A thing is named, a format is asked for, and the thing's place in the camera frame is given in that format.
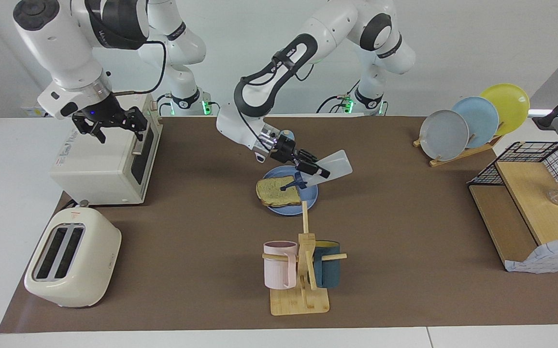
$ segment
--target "bread slice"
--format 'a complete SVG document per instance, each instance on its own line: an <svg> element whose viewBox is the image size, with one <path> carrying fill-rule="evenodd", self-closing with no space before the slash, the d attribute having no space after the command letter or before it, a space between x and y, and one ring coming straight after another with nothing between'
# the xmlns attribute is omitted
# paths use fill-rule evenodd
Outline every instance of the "bread slice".
<svg viewBox="0 0 558 348"><path fill-rule="evenodd" d="M261 203L270 207L285 207L286 205L300 204L300 194L296 187L288 187L281 191L281 187L294 181L293 176L283 178L268 178L257 181L255 191Z"/></svg>

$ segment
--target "white table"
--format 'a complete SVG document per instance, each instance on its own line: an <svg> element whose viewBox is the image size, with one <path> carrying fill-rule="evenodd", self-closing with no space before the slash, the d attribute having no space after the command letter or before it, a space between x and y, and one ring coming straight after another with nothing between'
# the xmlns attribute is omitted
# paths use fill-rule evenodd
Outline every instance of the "white table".
<svg viewBox="0 0 558 348"><path fill-rule="evenodd" d="M0 321L60 197L47 172L71 128L55 119L0 119ZM558 137L528 120L495 151L519 140ZM558 346L558 325L0 334L0 347L283 347L287 342L312 348L550 347Z"/></svg>

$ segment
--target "light blue plate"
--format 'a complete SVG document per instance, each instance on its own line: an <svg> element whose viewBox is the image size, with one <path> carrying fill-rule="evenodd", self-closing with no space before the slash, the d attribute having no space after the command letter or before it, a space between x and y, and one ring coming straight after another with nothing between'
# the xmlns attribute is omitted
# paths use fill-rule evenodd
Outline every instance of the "light blue plate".
<svg viewBox="0 0 558 348"><path fill-rule="evenodd" d="M297 170L296 167L293 165L282 165L281 167L276 167L272 169L270 172L267 172L264 175L264 179L267 178L281 178L282 176L294 176ZM298 193L300 194L300 200L307 201L308 209L311 209L314 206L315 202L317 201L318 196L318 188L317 185L312 187L307 187L305 189L301 189L296 187ZM285 207L268 207L268 209L276 212L279 215L283 216L296 216L302 214L302 206L301 205L286 205Z"/></svg>
<svg viewBox="0 0 558 348"><path fill-rule="evenodd" d="M480 147L489 143L498 130L499 118L496 107L490 101L482 97L467 97L458 101L451 109L460 114L470 130L470 136L474 134L467 148Z"/></svg>

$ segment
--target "pop-up toaster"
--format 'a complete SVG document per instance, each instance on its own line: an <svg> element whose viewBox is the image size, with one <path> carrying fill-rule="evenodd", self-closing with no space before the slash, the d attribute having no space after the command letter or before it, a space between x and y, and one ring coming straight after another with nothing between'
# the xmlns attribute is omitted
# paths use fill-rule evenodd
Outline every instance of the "pop-up toaster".
<svg viewBox="0 0 558 348"><path fill-rule="evenodd" d="M58 212L25 272L25 289L63 307L92 306L107 291L122 235L95 209Z"/></svg>

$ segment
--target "plate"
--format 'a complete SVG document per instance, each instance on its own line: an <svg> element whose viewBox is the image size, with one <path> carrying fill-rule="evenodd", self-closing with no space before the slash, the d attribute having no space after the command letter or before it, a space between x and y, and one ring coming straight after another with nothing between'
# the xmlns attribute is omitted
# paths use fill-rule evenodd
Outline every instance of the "plate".
<svg viewBox="0 0 558 348"><path fill-rule="evenodd" d="M296 167L293 165L282 165L281 167L276 167L272 169L270 172L267 172L264 175L264 179L268 178L280 178L282 176L294 176L298 172ZM315 202L317 201L317 197L319 194L317 185L312 187L307 187L301 189L296 187L298 193L300 194L300 200L307 201L307 209L311 209L314 206ZM268 209L276 212L279 215L283 216L296 216L302 214L302 205L286 205L285 207L268 207Z"/></svg>
<svg viewBox="0 0 558 348"><path fill-rule="evenodd" d="M420 127L420 146L427 156L440 161L459 156L469 137L466 121L452 110L432 113Z"/></svg>
<svg viewBox="0 0 558 348"><path fill-rule="evenodd" d="M490 101L483 97L467 97L458 101L451 109L461 115L468 124L472 140L467 148L480 147L489 143L498 131L498 111Z"/></svg>
<svg viewBox="0 0 558 348"><path fill-rule="evenodd" d="M513 132L528 118L530 98L518 86L513 84L493 85L480 93L480 96L496 107L500 123L504 122L496 132L497 136Z"/></svg>

